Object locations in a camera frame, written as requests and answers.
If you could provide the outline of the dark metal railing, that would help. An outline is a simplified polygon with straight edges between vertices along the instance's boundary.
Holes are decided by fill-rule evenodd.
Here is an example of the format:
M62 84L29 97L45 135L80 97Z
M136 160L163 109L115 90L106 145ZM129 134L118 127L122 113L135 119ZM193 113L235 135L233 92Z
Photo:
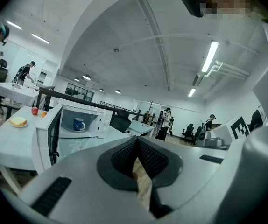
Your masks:
M59 93L57 91L53 91L53 88L54 87L52 87L51 90L49 89L49 87L47 87L47 88L40 87L39 88L39 94L38 94L37 102L36 102L36 107L37 108L39 108L39 103L41 101L42 94L44 94L44 95L46 95L46 97L45 97L45 111L49 110L49 108L50 108L50 105L49 105L50 104L50 99L52 97L65 99L65 100L68 100L68 101L71 101L71 102L79 103L79 104L82 104L82 105L88 105L88 106L92 106L92 107L99 108L99 109L110 110L110 111L113 111L113 115L116 112L122 110L122 109L117 109L117 108L114 108L114 107L108 107L106 105L96 104L94 102L88 102L88 101L85 101L85 100L74 98L72 96L62 94L62 93Z

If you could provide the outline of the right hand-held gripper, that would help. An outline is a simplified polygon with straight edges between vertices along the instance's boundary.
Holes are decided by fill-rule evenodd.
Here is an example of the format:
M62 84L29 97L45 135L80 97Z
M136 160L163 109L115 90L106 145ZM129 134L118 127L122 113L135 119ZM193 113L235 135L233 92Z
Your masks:
M196 140L196 146L227 150L233 141L245 138L249 134L243 117L238 115L211 131L202 131Z

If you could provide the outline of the white microwave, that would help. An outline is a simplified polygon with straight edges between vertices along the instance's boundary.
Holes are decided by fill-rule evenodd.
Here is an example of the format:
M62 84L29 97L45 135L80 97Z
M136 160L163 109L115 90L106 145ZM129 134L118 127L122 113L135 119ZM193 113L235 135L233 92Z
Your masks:
M32 160L37 173L42 173L60 157L59 141L107 137L112 112L59 99L59 103L39 120L32 141ZM81 118L85 130L75 131L75 118Z

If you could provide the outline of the blue cup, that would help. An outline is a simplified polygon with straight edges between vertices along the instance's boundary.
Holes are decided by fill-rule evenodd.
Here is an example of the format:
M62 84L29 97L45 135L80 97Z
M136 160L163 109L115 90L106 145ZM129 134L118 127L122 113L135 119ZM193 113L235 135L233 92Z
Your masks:
M86 128L84 120L81 118L75 118L73 123L73 128L75 131L83 131Z

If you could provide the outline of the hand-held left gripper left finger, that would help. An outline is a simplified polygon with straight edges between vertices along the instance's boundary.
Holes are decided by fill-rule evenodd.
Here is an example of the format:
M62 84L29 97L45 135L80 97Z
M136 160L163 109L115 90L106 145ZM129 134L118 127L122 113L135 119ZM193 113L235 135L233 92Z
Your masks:
M134 191L117 190L97 172L107 150L130 138L77 151L36 176L19 195L31 224L147 224L155 217Z

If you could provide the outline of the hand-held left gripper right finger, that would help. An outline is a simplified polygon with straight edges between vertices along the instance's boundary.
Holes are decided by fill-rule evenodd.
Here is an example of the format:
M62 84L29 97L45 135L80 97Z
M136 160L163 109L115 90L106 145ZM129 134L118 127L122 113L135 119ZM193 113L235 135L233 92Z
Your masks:
M147 174L141 160L137 159L138 200L154 218L176 210L199 192L219 168L227 153L226 148L194 147L163 141L159 144L177 154L183 167L172 185L157 190L160 202L156 204L152 186L154 181Z

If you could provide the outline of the white tiled table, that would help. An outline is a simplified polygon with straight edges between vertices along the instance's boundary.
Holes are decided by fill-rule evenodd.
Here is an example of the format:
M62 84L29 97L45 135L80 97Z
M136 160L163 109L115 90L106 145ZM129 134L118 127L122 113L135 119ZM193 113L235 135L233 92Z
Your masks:
M0 83L0 96L23 106L32 107L38 95L38 91L27 86L20 86L14 83Z

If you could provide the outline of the pale glass-top table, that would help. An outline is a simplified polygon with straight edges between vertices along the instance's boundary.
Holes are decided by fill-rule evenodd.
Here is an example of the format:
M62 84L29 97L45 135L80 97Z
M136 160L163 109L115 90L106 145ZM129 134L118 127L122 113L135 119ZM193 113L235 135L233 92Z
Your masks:
M152 137L154 128L154 126L150 126L139 121L132 120L131 125L127 128L126 132L130 132L136 136Z

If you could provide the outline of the dark glass window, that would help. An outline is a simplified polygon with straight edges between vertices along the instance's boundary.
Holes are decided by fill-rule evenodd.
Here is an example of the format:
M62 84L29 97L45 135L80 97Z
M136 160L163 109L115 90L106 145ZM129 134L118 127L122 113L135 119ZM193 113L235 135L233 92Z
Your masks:
M67 84L65 94L88 102L92 102L92 98L94 96L94 92L88 91L70 83Z

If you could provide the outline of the black mesh office chair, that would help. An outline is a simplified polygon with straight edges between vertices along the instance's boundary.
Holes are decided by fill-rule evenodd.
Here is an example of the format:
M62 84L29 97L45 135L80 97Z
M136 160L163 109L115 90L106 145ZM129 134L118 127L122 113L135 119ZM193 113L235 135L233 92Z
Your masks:
M131 125L129 114L130 112L128 111L118 110L116 114L112 115L110 126L124 133Z

